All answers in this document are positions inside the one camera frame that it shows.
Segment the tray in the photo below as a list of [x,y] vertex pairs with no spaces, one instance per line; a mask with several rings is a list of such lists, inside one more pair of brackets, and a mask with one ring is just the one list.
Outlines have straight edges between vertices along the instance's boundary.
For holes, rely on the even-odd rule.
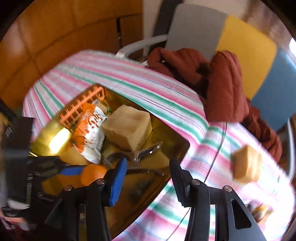
[[[125,97],[103,87],[104,100],[111,110],[115,111],[118,107],[125,104],[132,106],[138,110],[147,111],[136,103],[126,99]],[[89,92],[85,90],[80,96],[87,95]],[[60,124],[60,115],[64,115],[66,109],[71,109],[73,105],[77,104],[74,99],[68,103],[43,129],[42,133],[32,144],[32,153],[37,156],[60,156],[64,162],[69,164],[85,165],[89,162],[81,156],[74,147],[66,148],[70,140],[70,132]],[[164,172],[164,176],[156,176],[152,173],[130,174],[127,175],[122,187],[119,201],[112,208],[106,208],[106,215],[111,237],[114,238],[125,230],[137,217],[151,204],[155,197],[166,185],[170,179],[168,163],[169,159],[176,157],[181,162],[189,149],[189,142],[175,132],[172,128],[167,126],[164,122],[150,113],[152,132],[145,142],[143,149],[162,141],[161,151],[152,154],[149,157],[141,160],[140,166],[150,169],[159,169]],[[60,144],[60,148],[55,151],[49,148],[53,139],[57,140],[55,136],[58,133],[64,132],[59,141],[64,142]],[[106,158],[111,153],[119,150],[118,147],[111,144],[108,140],[104,140],[102,147],[102,159]],[[75,188],[81,187],[79,176],[63,176],[57,175],[42,183],[45,192],[52,195],[57,195],[64,186],[72,185]],[[81,238],[85,238],[85,228],[81,228]]]

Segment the plastic wrapper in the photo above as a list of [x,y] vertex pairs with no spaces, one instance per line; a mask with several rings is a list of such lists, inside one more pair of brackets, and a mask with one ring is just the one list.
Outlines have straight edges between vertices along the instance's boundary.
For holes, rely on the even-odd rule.
[[72,141],[80,154],[88,161],[97,164],[101,160],[101,148],[105,138],[101,125],[107,116],[99,107],[89,103],[84,103],[82,110]]

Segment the white wall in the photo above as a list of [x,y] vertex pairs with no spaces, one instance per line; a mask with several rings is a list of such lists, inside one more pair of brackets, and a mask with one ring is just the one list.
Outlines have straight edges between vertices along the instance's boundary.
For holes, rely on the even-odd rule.
[[[221,12],[242,18],[247,11],[250,0],[185,0],[184,3],[199,4],[217,9]],[[143,0],[143,34],[152,37],[155,22],[162,0]]]

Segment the tablecloth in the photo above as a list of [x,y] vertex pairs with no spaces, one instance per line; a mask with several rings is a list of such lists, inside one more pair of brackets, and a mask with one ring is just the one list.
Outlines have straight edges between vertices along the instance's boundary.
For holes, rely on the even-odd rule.
[[[228,123],[225,140],[213,163],[226,124],[208,123],[204,100],[193,90],[137,62],[85,50],[50,70],[34,84],[23,103],[23,115],[35,118],[33,140],[61,108],[94,83],[139,104],[185,137],[190,148],[181,166],[189,170],[193,178],[216,188],[230,185],[244,203],[255,200],[270,205],[274,213],[260,228],[267,240],[281,239],[295,202],[294,189],[285,172],[239,123]],[[263,164],[257,183],[241,185],[232,180],[231,153],[245,144],[262,154]],[[115,240],[183,240],[189,214],[189,208],[183,208],[178,202],[170,180],[151,205]],[[214,239],[215,208],[211,206],[209,240]]]

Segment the orange plastic rack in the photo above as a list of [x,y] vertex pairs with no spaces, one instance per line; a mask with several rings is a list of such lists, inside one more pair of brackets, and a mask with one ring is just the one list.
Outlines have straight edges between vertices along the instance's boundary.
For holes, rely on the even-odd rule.
[[93,85],[87,91],[87,95],[82,94],[76,98],[76,105],[71,104],[70,108],[65,108],[65,114],[60,114],[60,124],[69,129],[81,116],[82,105],[88,101],[93,102],[95,98],[102,101],[105,99],[104,89],[102,86]]

